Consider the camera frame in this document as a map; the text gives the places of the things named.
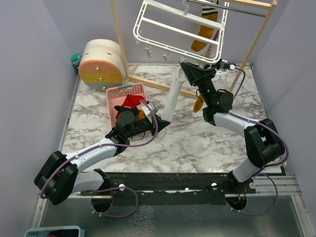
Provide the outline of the black sock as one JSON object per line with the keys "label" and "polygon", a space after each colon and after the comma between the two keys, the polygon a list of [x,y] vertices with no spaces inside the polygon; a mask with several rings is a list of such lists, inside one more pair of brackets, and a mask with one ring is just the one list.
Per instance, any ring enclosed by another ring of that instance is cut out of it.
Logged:
{"label": "black sock", "polygon": [[114,109],[118,112],[117,113],[117,117],[119,117],[119,115],[122,112],[125,112],[125,111],[131,111],[132,112],[132,110],[129,107],[124,107],[124,106],[114,106]]}

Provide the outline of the white plastic clip hanger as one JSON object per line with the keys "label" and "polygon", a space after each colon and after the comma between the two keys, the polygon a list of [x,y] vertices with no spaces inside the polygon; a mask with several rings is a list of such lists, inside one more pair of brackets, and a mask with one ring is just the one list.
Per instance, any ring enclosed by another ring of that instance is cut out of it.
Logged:
{"label": "white plastic clip hanger", "polygon": [[[135,40],[137,42],[145,43],[145,44],[148,44],[150,46],[155,46],[155,47],[164,49],[166,51],[179,54],[179,55],[186,57],[186,58],[191,58],[191,59],[194,59],[197,61],[201,61],[201,62],[206,63],[206,64],[217,63],[221,58],[222,47],[223,47],[223,43],[224,43],[225,27],[226,27],[226,21],[227,21],[228,9],[229,9],[229,3],[224,2],[224,5],[223,5],[224,10],[223,10],[222,17],[221,17],[219,22],[203,19],[202,17],[190,14],[188,12],[189,5],[187,4],[187,2],[185,0],[182,1],[182,6],[184,7],[184,10],[179,10],[179,9],[170,7],[168,5],[164,5],[164,4],[159,3],[157,1],[154,1],[154,0],[143,1],[141,8],[140,8],[140,11],[139,11],[139,14],[138,14],[137,19],[136,19],[134,28],[133,28],[133,36],[134,36]],[[161,23],[159,21],[149,19],[149,18],[145,17],[145,13],[146,13],[146,10],[148,9],[148,7],[152,7],[154,9],[161,10],[161,11],[166,12],[166,13],[170,13],[176,17],[179,17],[181,20],[185,20],[185,21],[188,21],[191,23],[195,23],[198,25],[204,25],[204,26],[213,28],[213,29],[218,31],[218,38],[217,38],[217,40],[207,39],[204,37],[200,37],[197,34],[193,34],[193,33],[172,27],[170,25]],[[173,32],[173,33],[179,34],[181,36],[189,37],[193,40],[199,40],[202,42],[206,42],[208,45],[213,46],[213,48],[215,49],[215,53],[211,58],[208,58],[206,56],[201,56],[197,53],[189,52],[187,50],[180,49],[178,47],[171,46],[169,44],[159,42],[159,41],[154,40],[154,39],[146,38],[146,37],[141,35],[141,24],[142,23],[148,23],[148,24],[153,25],[155,27],[159,27],[159,28],[162,28],[164,30],[168,30],[169,32]]]}

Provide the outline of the mustard yellow sock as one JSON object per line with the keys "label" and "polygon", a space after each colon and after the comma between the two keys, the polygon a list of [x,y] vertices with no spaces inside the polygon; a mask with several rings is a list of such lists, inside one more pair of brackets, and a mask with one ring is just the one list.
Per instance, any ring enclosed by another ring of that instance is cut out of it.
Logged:
{"label": "mustard yellow sock", "polygon": [[193,107],[193,112],[194,113],[197,113],[198,111],[201,110],[201,108],[203,107],[204,105],[204,98],[203,96],[200,94],[194,104],[194,107]]}

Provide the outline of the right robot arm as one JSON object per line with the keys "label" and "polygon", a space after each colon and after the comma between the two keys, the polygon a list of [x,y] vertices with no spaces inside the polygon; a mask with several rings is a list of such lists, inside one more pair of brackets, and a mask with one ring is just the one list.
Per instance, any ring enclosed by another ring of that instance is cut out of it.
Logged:
{"label": "right robot arm", "polygon": [[202,110],[204,120],[226,128],[245,139],[245,160],[228,174],[227,188],[238,193],[245,182],[261,172],[270,162],[287,152],[272,120],[253,120],[232,113],[234,95],[224,89],[216,89],[212,79],[215,68],[202,68],[198,65],[181,62],[189,84],[198,88],[206,107]]}

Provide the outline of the mustard sock striped cuff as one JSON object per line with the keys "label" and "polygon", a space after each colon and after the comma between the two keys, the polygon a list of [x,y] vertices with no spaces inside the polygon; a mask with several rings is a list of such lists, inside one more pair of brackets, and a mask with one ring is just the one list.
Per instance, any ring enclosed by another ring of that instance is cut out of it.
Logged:
{"label": "mustard sock striped cuff", "polygon": [[[211,20],[211,21],[215,21],[217,22],[217,18],[218,18],[218,10],[214,7],[208,6],[208,5],[202,5],[202,18],[207,19],[207,20]],[[200,37],[204,37],[207,39],[211,39],[212,36],[214,34],[214,29],[201,25],[200,26],[200,30],[198,35]],[[191,45],[191,49],[194,52],[199,52],[201,50],[203,50],[206,47],[207,43],[206,42],[202,42],[199,40],[194,40],[192,45]]]}

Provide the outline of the red sock white pattern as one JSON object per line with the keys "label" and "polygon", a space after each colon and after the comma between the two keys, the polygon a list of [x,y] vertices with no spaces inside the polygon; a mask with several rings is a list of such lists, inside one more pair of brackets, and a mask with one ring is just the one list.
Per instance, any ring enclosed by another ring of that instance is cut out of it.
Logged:
{"label": "red sock white pattern", "polygon": [[141,104],[140,101],[146,101],[146,99],[140,95],[128,94],[121,106],[129,107],[132,111],[134,111],[135,108]]}

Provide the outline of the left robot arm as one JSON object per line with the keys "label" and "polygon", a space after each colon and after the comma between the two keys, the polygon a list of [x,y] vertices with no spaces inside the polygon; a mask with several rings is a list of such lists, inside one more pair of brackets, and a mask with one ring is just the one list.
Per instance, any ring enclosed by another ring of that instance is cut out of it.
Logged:
{"label": "left robot arm", "polygon": [[131,111],[122,112],[112,130],[96,144],[68,154],[55,151],[49,156],[34,179],[40,197],[58,205],[76,192],[94,190],[99,195],[105,194],[109,182],[101,174],[93,171],[88,176],[80,176],[80,173],[104,159],[121,154],[131,146],[131,137],[148,131],[156,136],[169,125],[169,121],[156,114],[137,119]]}

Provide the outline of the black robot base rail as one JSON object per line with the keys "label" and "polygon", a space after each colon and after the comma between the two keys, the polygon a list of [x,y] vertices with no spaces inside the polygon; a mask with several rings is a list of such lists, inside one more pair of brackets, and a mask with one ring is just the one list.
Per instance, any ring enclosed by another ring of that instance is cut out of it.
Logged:
{"label": "black robot base rail", "polygon": [[241,184],[230,173],[105,173],[101,169],[63,178],[49,200],[58,205],[71,194],[96,205],[224,205],[226,196],[254,194],[252,179]]}

